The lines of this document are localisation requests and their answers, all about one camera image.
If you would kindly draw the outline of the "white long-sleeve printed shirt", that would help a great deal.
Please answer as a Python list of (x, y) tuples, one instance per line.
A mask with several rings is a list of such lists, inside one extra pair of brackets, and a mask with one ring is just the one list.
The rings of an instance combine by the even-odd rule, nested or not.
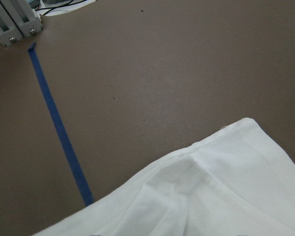
[(136, 173), (42, 236), (295, 236), (295, 164), (243, 118)]

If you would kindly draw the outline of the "aluminium frame post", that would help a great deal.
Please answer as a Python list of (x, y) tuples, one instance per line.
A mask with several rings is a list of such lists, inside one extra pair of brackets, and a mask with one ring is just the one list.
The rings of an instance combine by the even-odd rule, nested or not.
[(34, 8), (39, 0), (0, 0), (0, 43), (10, 46), (36, 35), (43, 24)]

